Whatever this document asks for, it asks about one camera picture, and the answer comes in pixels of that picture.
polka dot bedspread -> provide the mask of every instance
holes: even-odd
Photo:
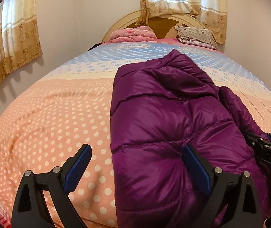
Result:
[[[101,45],[63,64],[33,84],[0,116],[0,209],[10,225],[23,173],[50,171],[83,143],[92,159],[69,199],[89,228],[117,227],[110,152],[113,79],[124,64],[161,58],[173,48],[187,54],[218,86],[228,86],[266,132],[271,132],[271,91],[225,55],[174,40]],[[49,192],[54,224],[63,227]]]

pillow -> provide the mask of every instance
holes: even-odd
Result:
[[[175,26],[175,29],[178,31],[178,38],[181,43],[218,50],[212,32],[208,29],[185,26]]]

purple puffer jacket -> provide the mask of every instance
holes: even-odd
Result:
[[[111,151],[119,228],[188,227],[206,197],[192,185],[181,150],[192,144],[214,167],[251,173],[263,217],[267,177],[240,129],[266,135],[227,87],[217,87],[189,57],[120,67],[111,104]],[[219,225],[221,215],[216,219]]]

floral curtain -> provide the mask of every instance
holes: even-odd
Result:
[[[0,83],[11,72],[42,55],[36,0],[0,4]]]
[[[141,16],[136,26],[146,25],[148,19],[175,13],[187,13],[210,29],[217,43],[225,44],[226,0],[141,0]]]

wooden headboard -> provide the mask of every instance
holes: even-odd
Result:
[[[115,23],[103,38],[103,43],[109,40],[109,35],[119,29],[133,28],[136,21],[141,15],[141,11],[130,13],[124,18]],[[205,28],[198,20],[191,17],[188,14],[184,15],[162,15],[155,18],[151,18],[148,21],[148,25],[154,31],[158,39],[176,38],[177,31],[174,26],[188,26]]]

